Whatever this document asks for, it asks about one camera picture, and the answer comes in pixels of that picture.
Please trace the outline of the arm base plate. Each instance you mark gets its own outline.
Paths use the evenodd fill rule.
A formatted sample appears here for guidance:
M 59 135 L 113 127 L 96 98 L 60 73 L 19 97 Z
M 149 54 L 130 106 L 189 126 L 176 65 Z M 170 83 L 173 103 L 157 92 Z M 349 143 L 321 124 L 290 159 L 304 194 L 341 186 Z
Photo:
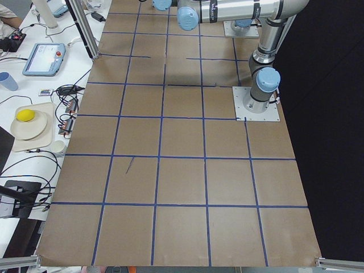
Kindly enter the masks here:
M 277 104 L 270 103 L 274 100 L 272 94 L 266 102 L 258 102 L 250 95 L 250 87 L 234 86 L 233 98 L 235 107 L 235 118 L 237 121 L 279 122 Z
M 230 38 L 258 39 L 258 26 L 256 20 L 224 21 L 225 36 Z

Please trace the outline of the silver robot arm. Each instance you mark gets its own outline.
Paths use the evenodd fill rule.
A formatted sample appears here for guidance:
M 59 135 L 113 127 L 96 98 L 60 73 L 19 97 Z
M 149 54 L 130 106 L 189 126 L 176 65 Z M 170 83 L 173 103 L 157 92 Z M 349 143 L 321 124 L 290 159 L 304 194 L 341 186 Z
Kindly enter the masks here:
M 302 11 L 308 1 L 290 0 L 249 0 L 249 1 L 172 1 L 177 7 L 177 22 L 183 30 L 190 31 L 200 23 L 224 22 L 230 24 L 226 35 L 246 38 L 253 23 L 258 23 L 259 43 L 249 58 L 249 68 L 253 81 L 250 94 L 245 97 L 247 110 L 261 113 L 265 111 L 270 96 L 277 90 L 267 90 L 259 82 L 262 70 L 271 67 L 280 43 L 288 31 L 287 23 Z
M 182 30 L 192 31 L 200 23 L 233 21 L 247 27 L 259 17 L 259 1 L 153 1 L 159 11 L 177 8 L 177 23 Z

